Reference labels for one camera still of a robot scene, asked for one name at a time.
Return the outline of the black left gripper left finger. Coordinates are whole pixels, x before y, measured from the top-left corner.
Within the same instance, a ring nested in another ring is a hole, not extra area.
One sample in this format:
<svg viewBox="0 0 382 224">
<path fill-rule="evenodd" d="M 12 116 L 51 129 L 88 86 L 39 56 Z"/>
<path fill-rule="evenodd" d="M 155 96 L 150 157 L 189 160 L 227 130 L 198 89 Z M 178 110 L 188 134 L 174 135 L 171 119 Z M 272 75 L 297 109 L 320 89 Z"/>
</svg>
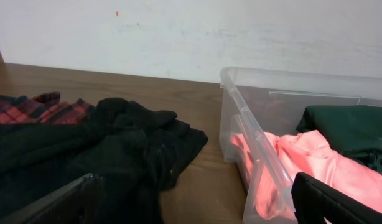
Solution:
<svg viewBox="0 0 382 224">
<path fill-rule="evenodd" d="M 106 199 L 105 180 L 84 176 L 0 219 L 0 224 L 96 223 Z"/>
</svg>

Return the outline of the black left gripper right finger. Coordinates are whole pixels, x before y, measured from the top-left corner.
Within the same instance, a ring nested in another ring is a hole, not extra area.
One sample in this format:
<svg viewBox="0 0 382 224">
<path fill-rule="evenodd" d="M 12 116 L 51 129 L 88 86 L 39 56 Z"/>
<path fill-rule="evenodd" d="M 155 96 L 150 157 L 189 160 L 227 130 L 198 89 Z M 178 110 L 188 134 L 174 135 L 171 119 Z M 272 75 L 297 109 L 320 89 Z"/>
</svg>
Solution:
<svg viewBox="0 0 382 224">
<path fill-rule="evenodd" d="M 382 213 L 303 172 L 291 195 L 298 224 L 382 224 Z"/>
</svg>

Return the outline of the green cloth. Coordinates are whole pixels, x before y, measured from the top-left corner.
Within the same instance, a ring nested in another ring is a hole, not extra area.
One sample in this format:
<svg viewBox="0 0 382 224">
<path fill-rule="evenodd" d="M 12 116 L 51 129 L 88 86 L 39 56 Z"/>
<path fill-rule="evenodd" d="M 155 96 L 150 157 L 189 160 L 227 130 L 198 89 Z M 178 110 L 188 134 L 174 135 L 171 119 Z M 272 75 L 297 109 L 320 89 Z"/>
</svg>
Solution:
<svg viewBox="0 0 382 224">
<path fill-rule="evenodd" d="M 296 130 L 317 130 L 342 156 L 382 172 L 382 107 L 308 106 Z"/>
</svg>

